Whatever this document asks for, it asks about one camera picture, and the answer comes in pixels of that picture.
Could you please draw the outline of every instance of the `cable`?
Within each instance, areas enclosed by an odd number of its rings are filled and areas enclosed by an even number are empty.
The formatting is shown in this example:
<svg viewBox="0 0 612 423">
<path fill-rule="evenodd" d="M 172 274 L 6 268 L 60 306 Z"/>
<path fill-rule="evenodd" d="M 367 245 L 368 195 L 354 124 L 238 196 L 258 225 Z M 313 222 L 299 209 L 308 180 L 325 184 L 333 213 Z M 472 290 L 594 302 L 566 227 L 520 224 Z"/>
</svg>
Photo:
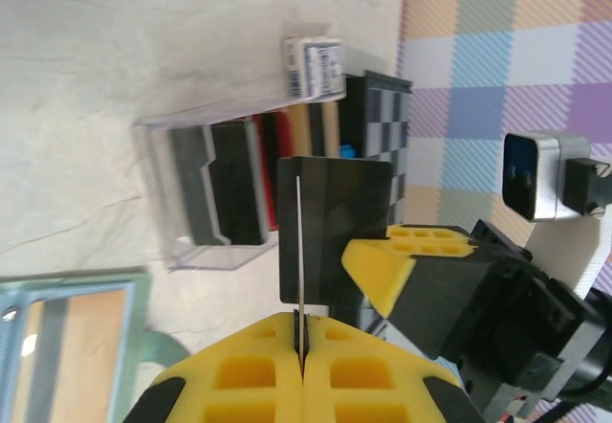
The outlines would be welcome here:
<svg viewBox="0 0 612 423">
<path fill-rule="evenodd" d="M 575 409 L 579 404 L 576 402 L 560 401 L 549 411 L 541 415 L 534 423 L 555 423 Z"/>
</svg>

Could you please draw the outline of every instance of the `checkered board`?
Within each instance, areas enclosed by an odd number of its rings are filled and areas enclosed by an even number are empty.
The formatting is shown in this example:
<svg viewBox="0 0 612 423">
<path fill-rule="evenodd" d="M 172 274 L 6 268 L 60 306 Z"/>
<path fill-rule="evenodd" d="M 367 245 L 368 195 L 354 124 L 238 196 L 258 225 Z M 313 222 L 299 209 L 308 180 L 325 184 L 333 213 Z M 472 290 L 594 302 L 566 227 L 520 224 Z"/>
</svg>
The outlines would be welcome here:
<svg viewBox="0 0 612 423">
<path fill-rule="evenodd" d="M 500 195 L 503 138 L 569 131 L 612 159 L 612 0 L 404 0 L 400 25 L 397 76 L 414 80 L 404 221 L 482 218 L 524 245 L 532 225 Z M 595 285 L 612 293 L 612 259 Z M 562 421 L 612 415 L 581 406 Z"/>
<path fill-rule="evenodd" d="M 408 93 L 400 91 L 382 88 L 368 90 L 364 154 L 370 160 L 393 164 L 389 224 L 404 221 L 408 98 Z"/>
</svg>

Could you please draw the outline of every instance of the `black and white checkerboard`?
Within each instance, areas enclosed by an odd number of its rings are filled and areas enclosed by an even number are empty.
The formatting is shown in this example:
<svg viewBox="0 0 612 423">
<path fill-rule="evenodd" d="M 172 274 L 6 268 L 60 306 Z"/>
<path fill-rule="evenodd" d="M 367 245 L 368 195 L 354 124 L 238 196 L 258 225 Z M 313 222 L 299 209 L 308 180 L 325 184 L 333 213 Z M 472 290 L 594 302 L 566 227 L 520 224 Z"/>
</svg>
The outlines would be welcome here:
<svg viewBox="0 0 612 423">
<path fill-rule="evenodd" d="M 389 224 L 404 222 L 409 97 L 394 89 L 368 89 L 364 153 L 370 160 L 393 164 Z"/>
</svg>

